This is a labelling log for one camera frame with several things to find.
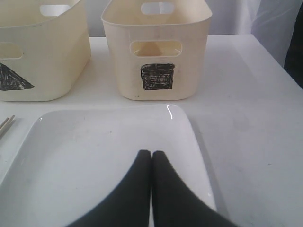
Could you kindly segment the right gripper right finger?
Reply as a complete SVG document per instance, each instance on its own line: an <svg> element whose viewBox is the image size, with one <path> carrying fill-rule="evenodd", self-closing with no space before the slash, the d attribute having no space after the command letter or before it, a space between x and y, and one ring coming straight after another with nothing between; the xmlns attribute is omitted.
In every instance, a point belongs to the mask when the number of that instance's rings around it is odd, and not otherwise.
<svg viewBox="0 0 303 227"><path fill-rule="evenodd" d="M156 227L214 227L215 214L179 177L166 154L152 156L152 208Z"/></svg>

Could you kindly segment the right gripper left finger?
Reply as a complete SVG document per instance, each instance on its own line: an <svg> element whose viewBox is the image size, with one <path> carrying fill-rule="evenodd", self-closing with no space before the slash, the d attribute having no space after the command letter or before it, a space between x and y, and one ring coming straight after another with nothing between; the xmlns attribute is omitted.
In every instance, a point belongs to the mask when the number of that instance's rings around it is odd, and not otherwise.
<svg viewBox="0 0 303 227"><path fill-rule="evenodd" d="M149 225L152 155L140 150L115 189L70 227L147 227Z"/></svg>

